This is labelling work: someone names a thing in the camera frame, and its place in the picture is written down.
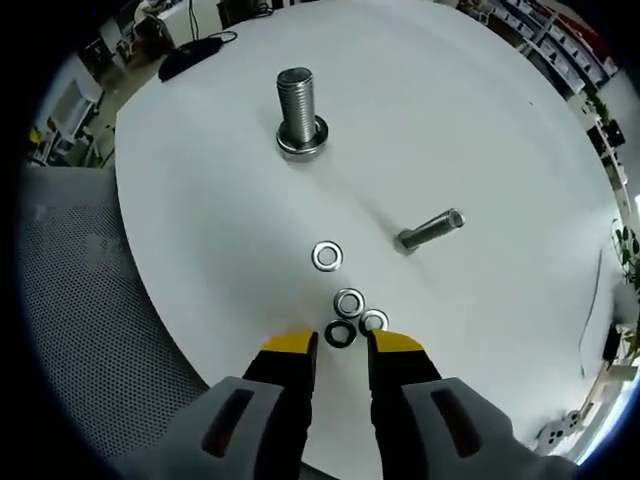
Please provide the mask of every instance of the flat washer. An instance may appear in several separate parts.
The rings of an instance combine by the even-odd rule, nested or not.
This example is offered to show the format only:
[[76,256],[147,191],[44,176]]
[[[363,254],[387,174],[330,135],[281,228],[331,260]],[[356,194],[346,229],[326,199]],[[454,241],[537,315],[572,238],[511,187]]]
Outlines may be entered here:
[[[333,331],[336,328],[346,328],[347,329],[347,338],[345,340],[336,340],[333,337]],[[324,338],[329,345],[335,348],[347,348],[353,342],[356,341],[356,337],[358,336],[358,331],[356,327],[349,320],[345,320],[343,318],[339,318],[337,320],[333,320],[329,322],[329,324],[324,329]]]
[[276,132],[276,142],[285,160],[299,163],[310,162],[324,150],[327,146],[327,138],[329,138],[329,126],[319,115],[316,115],[315,124],[315,135],[302,145],[289,138],[285,122],[280,124],[280,128]]
[[[320,254],[325,250],[331,250],[335,255],[335,259],[331,263],[322,263],[320,261]],[[311,252],[311,261],[313,262],[313,266],[316,267],[321,272],[334,272],[340,268],[342,265],[342,259],[344,256],[342,255],[342,249],[337,243],[334,243],[330,240],[325,240],[324,242],[318,243],[315,247],[313,247],[313,251]]]
[[360,333],[365,337],[369,335],[369,332],[371,332],[371,330],[367,328],[367,320],[372,319],[376,319],[380,323],[380,327],[372,330],[380,329],[386,331],[389,329],[389,317],[387,317],[386,313],[384,313],[382,310],[376,309],[367,310],[366,312],[362,313],[360,321],[358,322],[358,330],[360,330]]
[[[357,306],[355,309],[347,311],[342,308],[342,302],[347,297],[356,299]],[[364,296],[353,288],[343,288],[333,297],[333,309],[342,318],[356,318],[364,310]]]

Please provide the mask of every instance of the shelf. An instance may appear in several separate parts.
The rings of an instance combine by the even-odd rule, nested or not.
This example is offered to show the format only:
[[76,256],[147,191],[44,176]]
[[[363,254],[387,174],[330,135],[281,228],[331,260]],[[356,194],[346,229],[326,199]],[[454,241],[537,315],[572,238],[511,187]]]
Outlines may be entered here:
[[69,140],[74,140],[85,119],[91,113],[92,108],[93,102],[84,98],[78,101],[71,110],[64,125],[60,126],[62,135]]
[[519,20],[514,15],[511,15],[509,11],[506,8],[502,8],[502,6],[494,5],[493,11],[490,15],[499,18],[526,39],[530,40],[535,35],[535,32],[526,23]]
[[[584,55],[580,52],[579,49],[575,50],[575,52],[577,52],[577,55],[574,55],[570,47],[567,48],[567,46],[563,42],[560,42],[553,35],[547,34],[545,35],[545,39],[553,42],[553,44],[561,50],[561,53],[565,54],[564,57],[569,61],[574,69],[580,70],[582,72],[582,75],[588,78],[589,82],[592,83],[596,89],[598,89],[598,83],[608,78],[608,76],[600,69],[600,67],[594,67],[592,63],[589,63],[587,59],[584,59]],[[587,66],[584,65],[584,62],[579,61],[580,56],[582,56],[586,61]]]
[[501,0],[501,3],[509,13],[527,23],[534,32],[542,28],[543,24],[533,16],[534,10],[523,0]]
[[[549,7],[546,7],[545,5],[542,4],[538,4],[540,7],[542,7],[542,9],[544,9],[545,11],[549,12],[550,14],[552,14],[553,12],[555,12],[555,10],[550,9]],[[572,42],[574,43],[578,43],[578,50],[586,56],[589,57],[590,59],[592,59],[595,64],[600,68],[600,70],[602,71],[602,73],[604,74],[604,80],[611,78],[611,76],[613,74],[609,74],[609,72],[607,72],[607,69],[604,67],[603,62],[600,61],[600,59],[596,56],[595,53],[593,53],[593,50],[591,49],[591,45],[589,45],[584,38],[582,38],[582,36],[576,32],[573,27],[571,25],[569,25],[567,22],[565,22],[562,17],[558,16],[558,18],[556,19],[556,21],[554,22],[554,25],[552,27],[553,29],[556,29],[558,31],[561,32],[562,35],[564,35],[565,37],[567,37],[568,39],[570,39]]]
[[560,55],[556,59],[552,59],[551,55],[553,53],[557,54],[558,52],[555,48],[550,47],[548,43],[545,44],[543,42],[539,47],[538,45],[527,39],[525,39],[524,41],[531,47],[532,50],[535,50],[551,66],[551,68],[553,68],[553,70],[565,81],[565,83],[573,93],[580,93],[580,91],[585,87],[584,80],[570,64],[566,63],[566,61],[566,65],[562,65],[560,62],[558,62],[560,58],[564,58],[563,55]]

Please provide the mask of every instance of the white round table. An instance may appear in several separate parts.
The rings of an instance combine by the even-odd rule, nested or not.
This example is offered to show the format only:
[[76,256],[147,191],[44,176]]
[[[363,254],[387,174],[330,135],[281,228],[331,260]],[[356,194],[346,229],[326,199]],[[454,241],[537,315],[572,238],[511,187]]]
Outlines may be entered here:
[[[616,207],[545,78],[482,25],[428,2],[324,1],[233,30],[235,42],[152,79],[117,119],[129,244],[202,378],[241,376],[271,335],[322,332],[335,293],[354,287],[444,376],[502,408],[522,441],[579,407],[609,323],[607,262],[593,297]],[[285,162],[275,143],[275,79],[293,66],[314,73],[329,124],[310,164]],[[451,207],[465,214],[461,230],[411,256],[393,248],[400,230]],[[344,251],[336,272],[311,263],[322,240]],[[303,460],[339,478],[381,476],[366,360],[362,337],[337,350],[321,335]]]

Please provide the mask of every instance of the hex bolt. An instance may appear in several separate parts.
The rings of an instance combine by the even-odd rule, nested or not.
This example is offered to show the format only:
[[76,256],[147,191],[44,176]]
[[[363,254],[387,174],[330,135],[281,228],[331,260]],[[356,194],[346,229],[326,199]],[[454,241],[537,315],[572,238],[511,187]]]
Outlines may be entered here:
[[413,253],[423,243],[462,228],[464,224],[465,219],[462,212],[457,208],[451,208],[414,230],[401,231],[396,240],[405,253]]
[[276,133],[286,160],[308,162],[325,147],[327,123],[315,114],[313,74],[308,68],[284,70],[276,80],[283,122]]

